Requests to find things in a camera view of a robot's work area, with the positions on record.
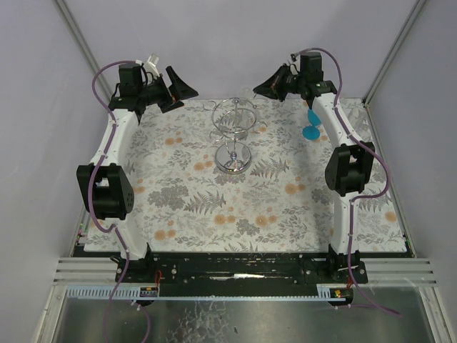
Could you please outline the clear wine glass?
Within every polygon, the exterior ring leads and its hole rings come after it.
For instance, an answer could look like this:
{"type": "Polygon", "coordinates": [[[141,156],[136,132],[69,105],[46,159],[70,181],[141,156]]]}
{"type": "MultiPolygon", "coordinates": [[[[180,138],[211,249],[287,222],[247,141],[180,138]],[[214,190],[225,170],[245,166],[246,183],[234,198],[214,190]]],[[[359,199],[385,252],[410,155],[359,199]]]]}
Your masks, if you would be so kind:
{"type": "Polygon", "coordinates": [[[248,87],[243,88],[241,95],[245,99],[255,99],[256,98],[256,93],[248,87]]]}

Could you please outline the blue plastic wine glass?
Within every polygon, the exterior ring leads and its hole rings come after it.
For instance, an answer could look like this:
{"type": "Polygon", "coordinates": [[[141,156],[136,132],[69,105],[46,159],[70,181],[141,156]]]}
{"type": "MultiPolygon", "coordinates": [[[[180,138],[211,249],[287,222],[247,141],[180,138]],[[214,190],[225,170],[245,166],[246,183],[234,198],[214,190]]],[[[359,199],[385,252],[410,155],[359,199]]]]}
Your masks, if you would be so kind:
{"type": "Polygon", "coordinates": [[[307,118],[308,125],[303,128],[303,137],[311,141],[317,140],[321,135],[318,128],[321,125],[321,120],[312,109],[308,109],[307,118]]]}

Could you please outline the clear champagne flute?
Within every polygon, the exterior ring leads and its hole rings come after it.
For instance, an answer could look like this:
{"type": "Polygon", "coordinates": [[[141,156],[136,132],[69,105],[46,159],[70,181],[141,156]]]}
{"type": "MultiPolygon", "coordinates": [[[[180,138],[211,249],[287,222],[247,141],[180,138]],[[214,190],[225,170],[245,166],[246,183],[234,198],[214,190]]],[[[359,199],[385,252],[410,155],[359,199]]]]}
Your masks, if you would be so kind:
{"type": "Polygon", "coordinates": [[[356,133],[362,138],[362,140],[368,140],[370,138],[370,129],[366,118],[366,111],[358,107],[353,108],[348,119],[356,133]]]}

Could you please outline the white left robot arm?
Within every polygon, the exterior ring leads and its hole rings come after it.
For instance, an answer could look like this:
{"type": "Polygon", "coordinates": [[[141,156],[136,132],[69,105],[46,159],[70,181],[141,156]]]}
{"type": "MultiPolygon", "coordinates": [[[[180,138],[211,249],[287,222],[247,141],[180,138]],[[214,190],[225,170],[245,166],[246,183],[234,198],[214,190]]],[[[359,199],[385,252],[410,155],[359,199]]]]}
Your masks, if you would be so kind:
{"type": "Polygon", "coordinates": [[[100,232],[113,234],[122,259],[144,259],[149,245],[130,218],[135,196],[126,172],[126,153],[146,108],[156,105],[163,113],[180,108],[198,96],[171,66],[167,85],[158,71],[157,55],[146,61],[118,61],[119,81],[109,101],[100,104],[108,113],[103,138],[88,164],[78,166],[76,178],[84,206],[100,232]]]}

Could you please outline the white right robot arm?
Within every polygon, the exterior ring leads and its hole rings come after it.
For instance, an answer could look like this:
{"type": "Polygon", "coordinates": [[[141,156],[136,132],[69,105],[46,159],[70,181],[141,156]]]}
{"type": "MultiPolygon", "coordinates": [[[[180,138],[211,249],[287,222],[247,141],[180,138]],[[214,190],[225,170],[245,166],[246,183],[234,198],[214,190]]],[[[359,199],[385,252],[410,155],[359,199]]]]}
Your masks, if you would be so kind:
{"type": "Polygon", "coordinates": [[[300,96],[318,117],[333,147],[324,178],[334,195],[334,235],[328,248],[328,263],[337,270],[358,266],[360,252],[354,236],[354,200],[371,177],[375,148],[364,142],[351,126],[340,105],[341,90],[324,79],[322,52],[291,55],[265,82],[253,88],[257,95],[284,101],[289,94],[300,96]]]}

